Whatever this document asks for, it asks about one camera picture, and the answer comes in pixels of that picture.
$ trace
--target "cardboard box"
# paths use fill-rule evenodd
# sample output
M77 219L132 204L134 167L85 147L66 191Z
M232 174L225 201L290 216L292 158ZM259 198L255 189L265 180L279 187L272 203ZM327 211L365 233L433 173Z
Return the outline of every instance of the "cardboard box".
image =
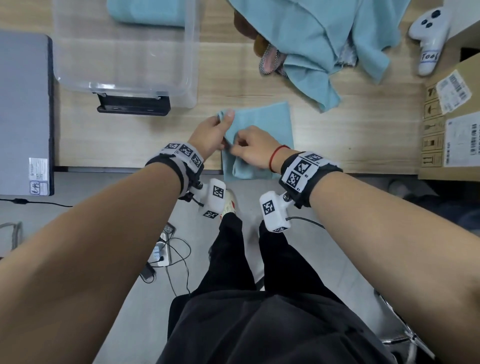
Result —
M419 178L480 181L480 54L427 82Z

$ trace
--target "folded blue cloth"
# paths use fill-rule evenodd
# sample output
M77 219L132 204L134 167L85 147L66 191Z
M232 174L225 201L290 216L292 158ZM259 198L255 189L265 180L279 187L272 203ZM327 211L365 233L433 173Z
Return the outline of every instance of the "folded blue cloth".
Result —
M329 75L352 32L359 64L380 82L389 64L382 52L400 42L398 25L410 0L229 0L282 53L284 70L320 109L338 106Z
M218 113L222 120L225 111ZM235 119L232 126L225 134L225 139L232 145L237 132L250 125L258 126L269 132L280 144L285 144L293 149L292 123L290 121L290 108L287 102L273 104L256 109L235 110ZM243 159L231 155L228 150L222 151L222 165L224 181L235 180L267 180L278 177L270 170L263 170L249 165Z
M185 27L185 0L107 0L107 9L122 23Z

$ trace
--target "gray floor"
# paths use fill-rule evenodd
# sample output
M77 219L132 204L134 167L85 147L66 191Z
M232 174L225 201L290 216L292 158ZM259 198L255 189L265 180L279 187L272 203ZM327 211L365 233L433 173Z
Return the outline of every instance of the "gray floor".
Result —
M120 173L56 173L56 194L40 201L52 201L74 205L114 183L126 174ZM391 178L362 178L380 189L386 189ZM413 178L405 178L411 185L424 187ZM277 181L241 181L227 185L234 191L242 218L246 256L257 277L262 275L263 265L257 243L256 229L261 221L259 197L269 190L281 192ZM58 214L67 210L50 205L14 205L0 201L0 223L7 221L24 223L24 239L42 228ZM291 216L315 219L311 209L290 210ZM194 290L208 269L208 248L217 235L219 221L206 219L197 214L197 206L179 201L171 215L170 223L178 230L177 237L192 246L192 255L187 264L190 269L189 288ZM319 273L325 285L336 293L379 337L391 336L398 332L399 325L392 315L385 311L373 295L372 286L357 271L326 231L295 220L293 228L286 232L287 239ZM7 254L11 231L0 230L0 255ZM188 248L178 240L172 245L182 255ZM186 290L186 270L183 264L169 268L172 284L177 294ZM137 280L128 295L120 314L108 335L96 364L149 364L159 357L167 340L168 310L173 291L164 269L158 269L157 280L145 284Z

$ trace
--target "white sneaker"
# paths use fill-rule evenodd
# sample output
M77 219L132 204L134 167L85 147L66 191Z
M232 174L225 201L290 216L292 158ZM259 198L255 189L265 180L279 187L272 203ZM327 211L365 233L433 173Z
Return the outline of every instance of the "white sneaker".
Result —
M236 215L237 214L237 211L235 210L236 206L237 206L237 199L235 198L235 195L233 194L232 190L226 190L225 205L223 206L223 212L220 215L220 220L225 214L229 212L233 212Z
M387 191L389 194L400 198L405 198L408 195L412 194L412 191L407 186L405 186L403 182L399 180L393 180L392 182L390 182Z

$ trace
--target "red string bracelet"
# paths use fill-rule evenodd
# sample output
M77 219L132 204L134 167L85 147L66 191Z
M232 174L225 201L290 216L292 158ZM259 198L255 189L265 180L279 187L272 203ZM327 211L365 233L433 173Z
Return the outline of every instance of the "red string bracelet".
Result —
M282 148L288 148L288 149L291 149L289 146L286 146L285 144L283 144L282 146L279 146L277 149L275 149L275 152L273 152L272 156L270 157L270 162L268 162L268 168L270 169L270 171L272 173L275 173L275 171L272 169L272 161L273 161L273 157L275 157L275 154Z

